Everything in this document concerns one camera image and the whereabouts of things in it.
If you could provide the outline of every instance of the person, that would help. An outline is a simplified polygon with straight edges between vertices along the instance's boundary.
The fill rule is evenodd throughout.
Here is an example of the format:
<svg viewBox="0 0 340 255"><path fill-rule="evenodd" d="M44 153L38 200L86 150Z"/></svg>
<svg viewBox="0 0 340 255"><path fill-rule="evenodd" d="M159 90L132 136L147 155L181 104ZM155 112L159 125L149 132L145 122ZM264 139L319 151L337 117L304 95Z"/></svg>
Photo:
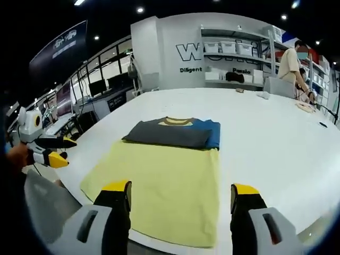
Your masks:
<svg viewBox="0 0 340 255"><path fill-rule="evenodd" d="M295 87L295 83L297 82L301 90L308 95L309 100L314 103L314 94L310 93L311 91L305 84L305 81L300 73L299 59L303 60L307 57L307 45L300 40L296 41L295 47L286 50L283 54L277 77L291 83L293 87Z"/></svg>
<svg viewBox="0 0 340 255"><path fill-rule="evenodd" d="M306 70L304 68L300 68L299 72L301 74L301 77L304 81L307 81L307 74L306 74ZM309 88L308 88L308 92L304 92L303 89L301 88L301 86L299 85L298 81L295 82L295 99L305 102L305 103L309 103L312 102L312 104L314 104L314 100L311 100L309 95L310 93L313 93Z"/></svg>

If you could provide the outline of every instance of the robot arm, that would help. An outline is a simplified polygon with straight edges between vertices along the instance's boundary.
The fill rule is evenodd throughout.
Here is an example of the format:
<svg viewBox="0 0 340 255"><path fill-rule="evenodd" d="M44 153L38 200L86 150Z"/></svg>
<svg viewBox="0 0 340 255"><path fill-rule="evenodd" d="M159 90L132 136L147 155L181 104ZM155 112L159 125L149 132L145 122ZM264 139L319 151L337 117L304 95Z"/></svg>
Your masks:
<svg viewBox="0 0 340 255"><path fill-rule="evenodd" d="M67 154L58 154L55 150L71 148L77 143L69 138L46 135L42 126L42 115L39 110L26 111L21 107L19 112L19 137L29 149L29 155L34 162L53 168L64 167L69 164Z"/></svg>

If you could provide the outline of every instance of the monitor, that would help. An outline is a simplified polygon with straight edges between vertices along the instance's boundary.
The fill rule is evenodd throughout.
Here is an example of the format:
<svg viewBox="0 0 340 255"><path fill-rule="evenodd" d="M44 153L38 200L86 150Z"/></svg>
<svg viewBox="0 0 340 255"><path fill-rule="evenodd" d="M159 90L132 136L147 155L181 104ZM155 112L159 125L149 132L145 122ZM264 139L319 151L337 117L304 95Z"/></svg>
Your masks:
<svg viewBox="0 0 340 255"><path fill-rule="evenodd" d="M58 117L63 116L67 113L72 113L70 81L62 86L61 89L57 92Z"/></svg>
<svg viewBox="0 0 340 255"><path fill-rule="evenodd" d="M106 91L105 80L96 81L89 84L91 96L95 96L99 93Z"/></svg>
<svg viewBox="0 0 340 255"><path fill-rule="evenodd" d="M113 90L121 90L133 86L133 80L129 78L128 73L114 76L107 80L108 86Z"/></svg>

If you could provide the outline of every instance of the desk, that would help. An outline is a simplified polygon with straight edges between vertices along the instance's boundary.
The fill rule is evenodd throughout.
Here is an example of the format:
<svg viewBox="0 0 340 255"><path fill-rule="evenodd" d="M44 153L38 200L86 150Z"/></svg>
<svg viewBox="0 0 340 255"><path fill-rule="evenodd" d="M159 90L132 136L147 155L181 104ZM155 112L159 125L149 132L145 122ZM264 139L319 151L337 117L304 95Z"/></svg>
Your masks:
<svg viewBox="0 0 340 255"><path fill-rule="evenodd" d="M72 113L67 113L63 116L61 116L60 118L58 118L58 120L53 123L52 126L50 126L49 128L46 129L46 134L50 134L50 135L55 135L56 133L58 133L60 131L60 129L62 129L73 117L75 117L75 114Z"/></svg>
<svg viewBox="0 0 340 255"><path fill-rule="evenodd" d="M142 235L129 238L173 254L232 254L230 187L249 184L268 207L277 208L299 233L335 208L340 194L340 132L317 111L309 114L296 101L233 89L174 89L144 93L99 121L67 151L70 164L56 173L82 204L90 201L80 190L83 178L111 144L140 120L164 116L196 117L221 123L219 151L218 241L214 249L198 249ZM324 122L328 128L319 125Z"/></svg>

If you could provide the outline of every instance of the folded shirt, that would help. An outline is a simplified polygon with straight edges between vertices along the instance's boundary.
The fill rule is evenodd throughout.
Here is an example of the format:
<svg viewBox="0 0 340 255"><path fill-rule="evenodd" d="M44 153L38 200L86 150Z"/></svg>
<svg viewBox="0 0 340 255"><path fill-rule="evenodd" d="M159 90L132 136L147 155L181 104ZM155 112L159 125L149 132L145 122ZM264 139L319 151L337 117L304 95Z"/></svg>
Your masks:
<svg viewBox="0 0 340 255"><path fill-rule="evenodd" d="M147 121L146 123L154 123L166 126L178 126L184 129L195 129L195 130L210 130L210 136L207 140L205 148L217 148L219 149L220 139L220 124L213 122L212 120L202 121L197 118L178 119L171 117L164 117L158 120Z"/></svg>
<svg viewBox="0 0 340 255"><path fill-rule="evenodd" d="M193 149L206 148L211 130L184 129L180 126L139 122L123 140L152 145L167 145Z"/></svg>

